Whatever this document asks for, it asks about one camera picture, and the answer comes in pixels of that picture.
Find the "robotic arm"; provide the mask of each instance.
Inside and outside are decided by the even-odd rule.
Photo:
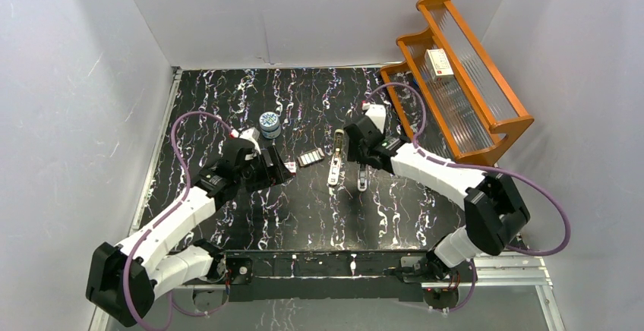
[[[382,105],[363,104],[365,115],[344,127],[349,137],[347,160],[401,177],[410,178],[446,196],[465,210],[466,225],[448,234],[426,259],[397,269],[403,276],[444,279],[461,262],[486,253],[498,255],[530,220],[530,214],[513,180],[502,174],[455,169],[429,161],[448,163],[407,137],[385,137],[387,116]]]
[[[92,256],[87,299],[124,326],[136,323],[125,303],[122,274],[128,255],[148,230],[151,233],[137,249],[130,269],[131,295],[141,316],[158,297],[191,279],[221,279],[226,273],[226,253],[207,241],[196,241],[179,254],[168,253],[190,230],[235,198],[242,185],[248,192],[258,191],[285,183],[293,176],[275,147],[260,150],[258,137],[255,128],[240,135],[235,131],[233,138],[223,144],[221,158],[207,163],[194,178],[179,208],[170,212],[180,201],[177,199],[116,246],[101,244]]]

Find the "white wall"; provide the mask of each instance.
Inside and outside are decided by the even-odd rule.
[[[418,0],[135,0],[172,65],[246,68],[402,60]],[[453,0],[482,36],[501,0]]]
[[[87,329],[93,249],[126,235],[171,68],[132,0],[0,0],[0,329]]]
[[[548,258],[567,329],[642,329],[644,0],[503,0],[484,45],[535,116],[501,164],[546,184],[573,226]],[[555,245],[555,211],[524,191],[529,240]]]

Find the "white box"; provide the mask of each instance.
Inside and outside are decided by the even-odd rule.
[[[428,64],[429,75],[432,81],[438,82],[443,79],[453,79],[454,71],[447,54],[442,49],[427,49],[425,52],[425,63]]]

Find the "can lid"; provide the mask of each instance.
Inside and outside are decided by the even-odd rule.
[[[275,112],[264,112],[260,116],[260,128],[266,131],[275,130],[279,126],[279,116]]]

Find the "black marble surface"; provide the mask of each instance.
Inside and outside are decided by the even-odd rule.
[[[263,112],[277,112],[282,134],[274,143],[261,138],[260,145],[274,144],[285,162],[295,161],[315,147],[330,153],[333,131],[356,118],[354,108],[379,83],[373,68],[184,71],[142,224],[184,187],[169,143],[170,127],[181,114],[199,109],[213,112],[241,130],[257,127]],[[409,105],[408,112],[420,112],[408,93],[400,97]],[[385,95],[376,100],[390,106]],[[412,114],[409,119],[418,124],[418,117]],[[393,109],[387,125],[393,133],[402,132]],[[428,125],[430,132],[421,143],[436,137],[434,125]],[[223,138],[223,129],[208,118],[193,117],[181,124],[178,142],[191,172],[221,150]],[[369,189],[358,192],[357,169],[355,163],[344,162],[340,183],[329,188],[329,161],[325,160],[298,168],[288,184],[240,193],[178,247],[205,238],[234,250],[430,248],[463,224],[463,212],[447,198],[386,172],[371,170]]]

